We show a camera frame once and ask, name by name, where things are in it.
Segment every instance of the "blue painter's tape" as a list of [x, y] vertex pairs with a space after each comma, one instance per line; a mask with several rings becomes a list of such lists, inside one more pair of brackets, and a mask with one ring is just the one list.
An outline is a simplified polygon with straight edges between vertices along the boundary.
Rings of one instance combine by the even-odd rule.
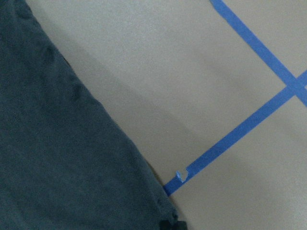
[[307, 91], [280, 60], [245, 26], [245, 24], [223, 3], [222, 0], [210, 0], [216, 11], [249, 44], [258, 56], [290, 87], [290, 90], [307, 106]]
[[182, 180], [180, 173], [177, 172], [164, 189], [168, 196], [189, 181], [192, 177], [203, 170], [208, 164], [218, 156], [237, 143], [243, 136], [259, 125], [290, 98], [296, 95], [302, 103], [307, 106], [307, 71], [297, 79], [293, 74], [277, 59], [277, 57], [244, 25], [244, 23], [223, 3], [221, 0], [210, 0], [219, 14], [226, 19], [232, 28], [250, 45], [258, 56], [275, 72], [275, 74], [286, 84], [286, 87], [264, 104], [259, 110], [254, 112], [249, 118], [242, 122], [238, 127], [228, 133], [214, 146], [197, 158], [187, 167], [188, 176]]
[[[300, 84], [307, 85], [307, 71], [302, 73], [297, 80]], [[218, 141], [214, 146], [208, 149], [204, 154], [197, 158], [192, 164], [187, 167], [188, 176], [185, 181], [182, 181], [180, 173], [177, 173], [172, 180], [165, 186], [164, 190], [168, 196], [173, 194], [177, 189], [189, 181], [192, 177], [203, 170], [207, 165], [224, 153], [227, 149], [237, 143], [243, 136], [249, 133], [253, 128], [259, 125], [267, 117], [273, 114], [283, 104], [289, 101], [294, 96], [290, 87], [285, 87], [260, 109], [254, 112], [249, 118], [243, 121], [238, 127], [228, 133], [224, 138]]]

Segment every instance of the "gray floor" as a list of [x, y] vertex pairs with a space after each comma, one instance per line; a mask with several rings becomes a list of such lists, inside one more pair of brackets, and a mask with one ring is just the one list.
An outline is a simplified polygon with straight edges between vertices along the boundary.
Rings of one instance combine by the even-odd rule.
[[[209, 0], [27, 2], [164, 184], [285, 87]], [[307, 1], [225, 3], [307, 69]], [[307, 229], [306, 129], [294, 97], [176, 191], [189, 229]]]

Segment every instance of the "black object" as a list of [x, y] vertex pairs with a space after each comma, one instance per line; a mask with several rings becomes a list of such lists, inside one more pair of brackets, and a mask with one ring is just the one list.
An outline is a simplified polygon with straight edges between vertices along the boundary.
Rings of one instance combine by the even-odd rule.
[[0, 0], [0, 229], [186, 229], [24, 0]]

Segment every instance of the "torn tape end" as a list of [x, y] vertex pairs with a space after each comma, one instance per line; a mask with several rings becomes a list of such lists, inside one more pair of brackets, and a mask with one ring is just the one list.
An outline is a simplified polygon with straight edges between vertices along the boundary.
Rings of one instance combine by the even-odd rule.
[[189, 172], [187, 170], [185, 170], [185, 172], [186, 172], [185, 175], [182, 175], [179, 171], [176, 171], [176, 176], [182, 183], [184, 183], [187, 180], [189, 175]]

